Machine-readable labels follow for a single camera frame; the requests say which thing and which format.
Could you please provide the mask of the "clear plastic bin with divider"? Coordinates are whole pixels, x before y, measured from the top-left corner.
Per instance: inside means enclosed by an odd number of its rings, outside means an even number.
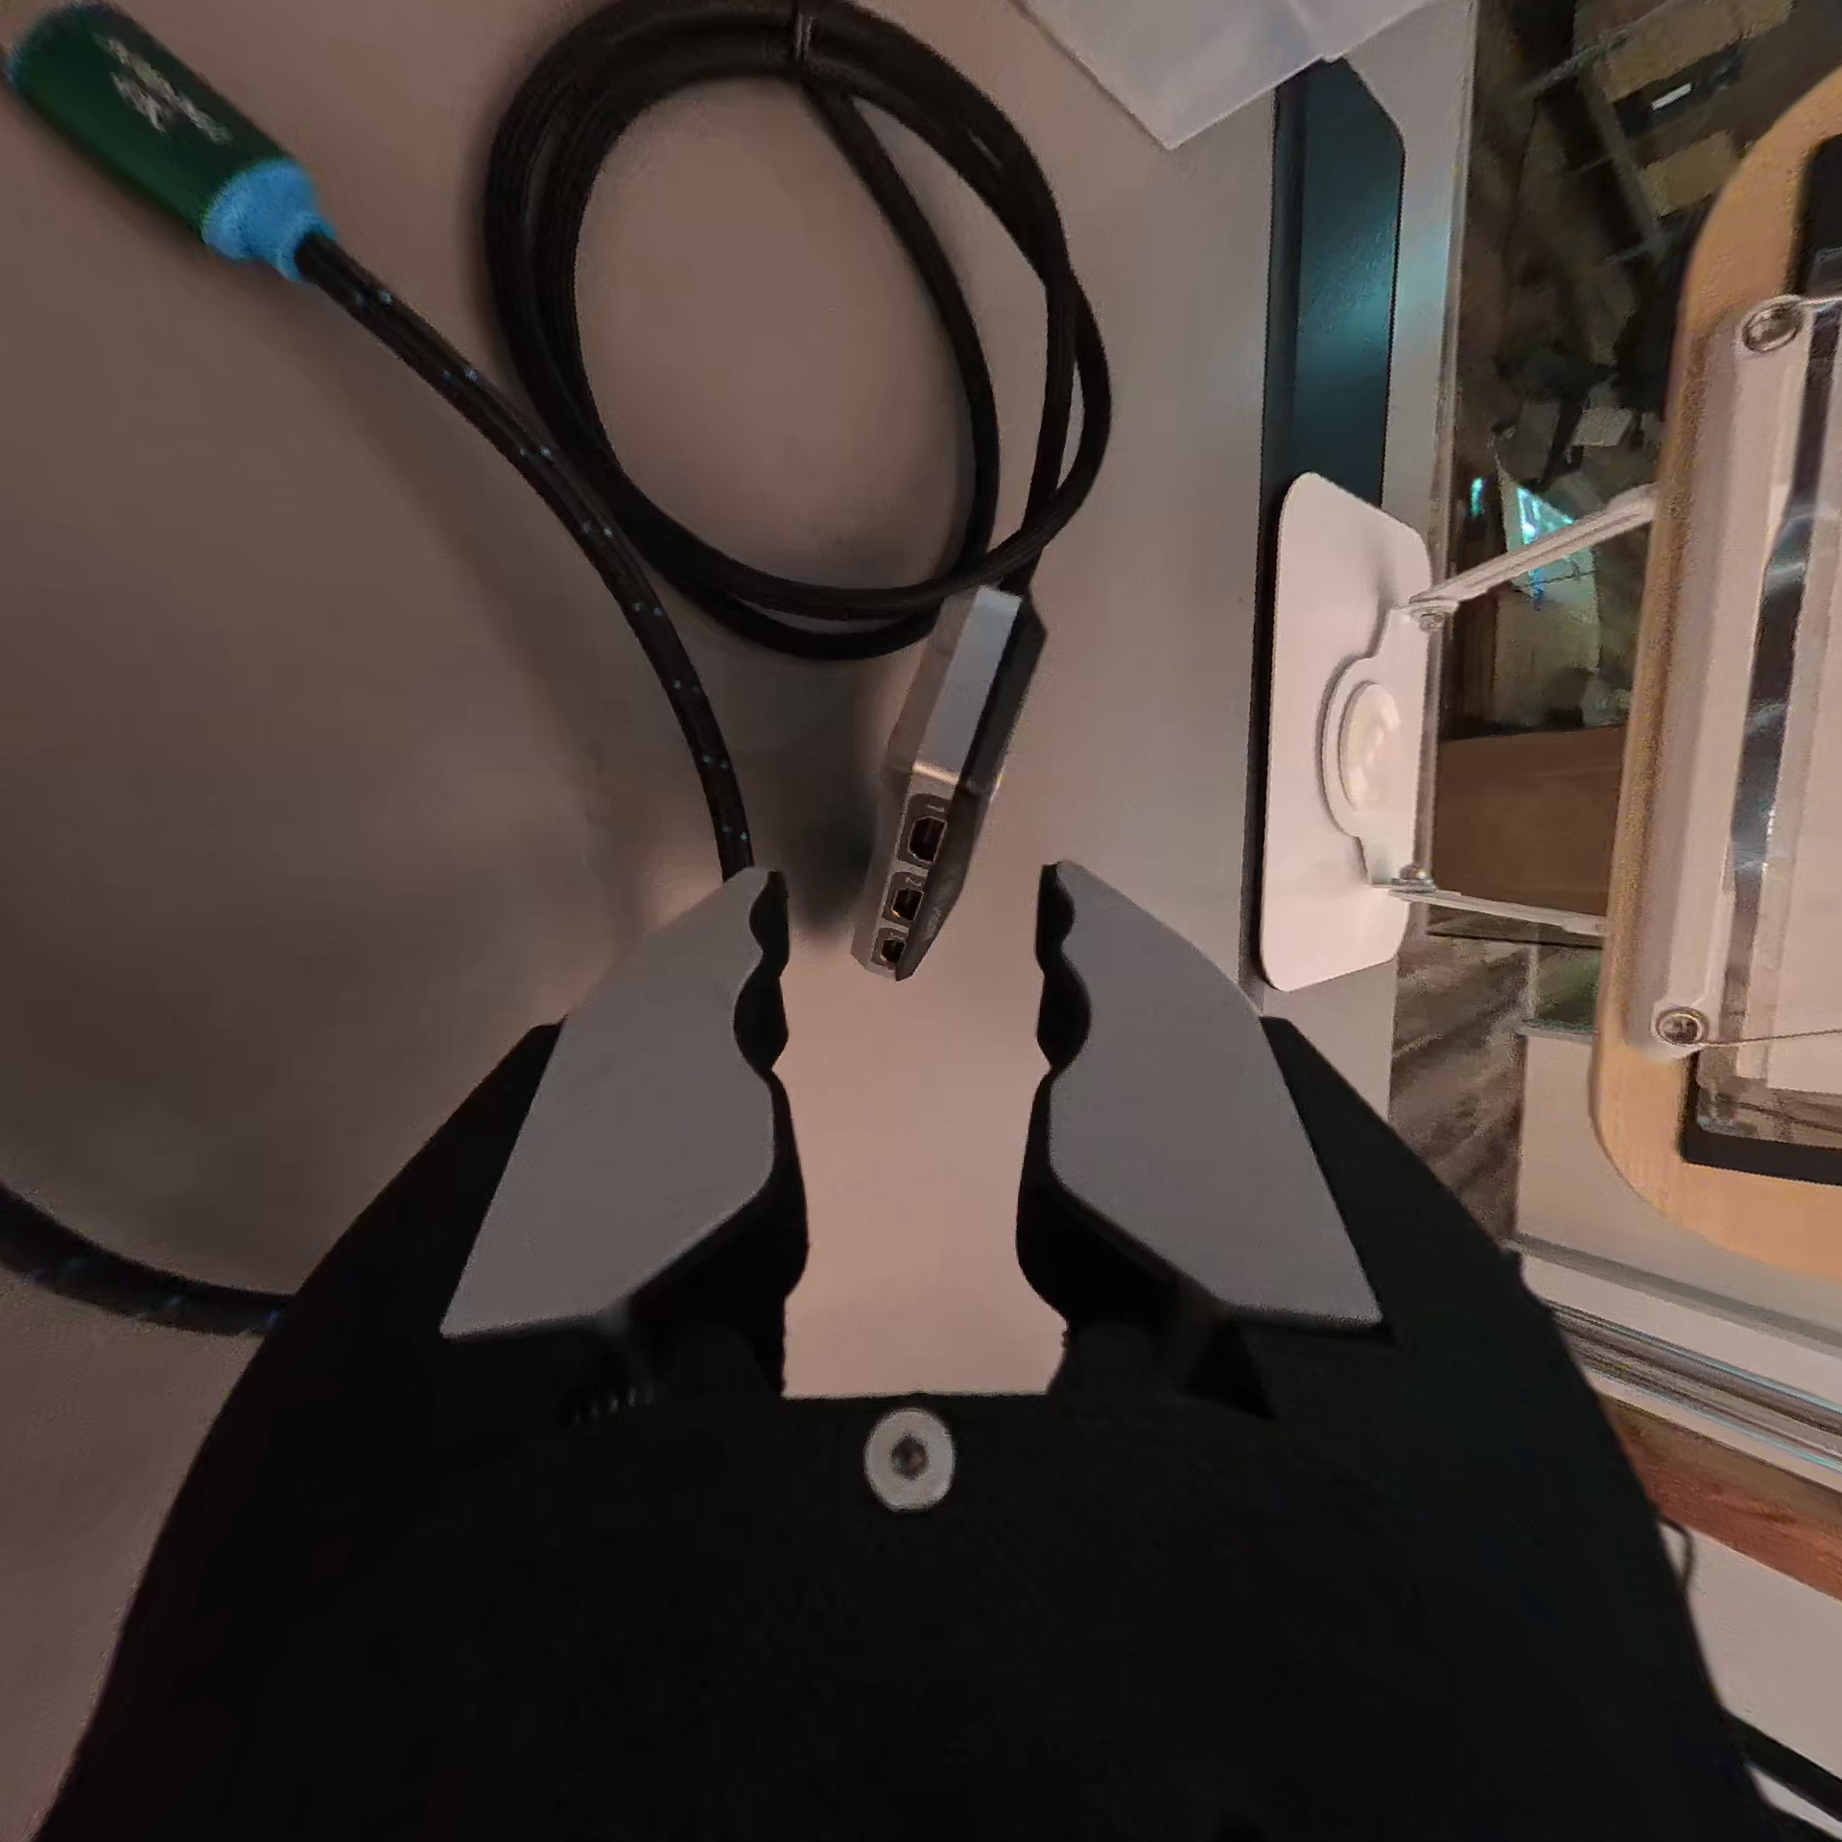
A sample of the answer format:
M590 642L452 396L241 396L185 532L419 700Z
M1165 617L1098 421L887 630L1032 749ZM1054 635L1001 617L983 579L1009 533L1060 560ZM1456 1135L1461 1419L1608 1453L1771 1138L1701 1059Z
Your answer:
M1023 13L1163 150L1222 123L1411 4L1023 3Z

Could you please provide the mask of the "clear instruction sheet holder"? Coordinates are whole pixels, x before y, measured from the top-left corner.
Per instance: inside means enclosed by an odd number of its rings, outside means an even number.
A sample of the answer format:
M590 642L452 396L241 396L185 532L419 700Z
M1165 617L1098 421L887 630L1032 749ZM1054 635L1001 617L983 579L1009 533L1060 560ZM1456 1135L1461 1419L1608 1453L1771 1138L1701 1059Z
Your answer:
M1710 346L1626 975L1692 1162L1838 1160L1838 286Z

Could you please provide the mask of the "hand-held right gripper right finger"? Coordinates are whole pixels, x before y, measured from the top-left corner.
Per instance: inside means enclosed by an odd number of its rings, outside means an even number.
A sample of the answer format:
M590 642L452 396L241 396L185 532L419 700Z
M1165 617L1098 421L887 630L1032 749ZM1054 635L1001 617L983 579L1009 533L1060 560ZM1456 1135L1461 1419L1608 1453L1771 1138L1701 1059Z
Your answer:
M1185 1384L1242 1330L1386 1331L1280 1059L1245 991L1096 874L1041 874L1046 1072L1029 1113L1017 1257L1081 1345Z

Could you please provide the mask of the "white sign stand base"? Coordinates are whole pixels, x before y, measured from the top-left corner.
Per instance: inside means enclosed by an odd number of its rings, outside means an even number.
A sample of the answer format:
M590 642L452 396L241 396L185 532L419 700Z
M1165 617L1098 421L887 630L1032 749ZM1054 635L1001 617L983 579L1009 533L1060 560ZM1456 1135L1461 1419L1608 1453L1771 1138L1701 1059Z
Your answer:
M1387 964L1419 862L1431 635L1424 539L1305 472L1279 512L1259 969L1283 993Z

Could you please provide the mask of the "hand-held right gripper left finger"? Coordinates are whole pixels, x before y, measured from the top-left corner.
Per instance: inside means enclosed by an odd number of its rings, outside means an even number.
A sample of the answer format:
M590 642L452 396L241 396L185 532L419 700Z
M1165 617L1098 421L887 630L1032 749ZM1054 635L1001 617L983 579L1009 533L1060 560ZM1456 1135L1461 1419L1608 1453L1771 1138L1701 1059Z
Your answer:
M726 880L560 1028L443 1318L450 1342L587 1331L637 1369L720 1330L787 1384L807 1195L777 1074L790 890Z

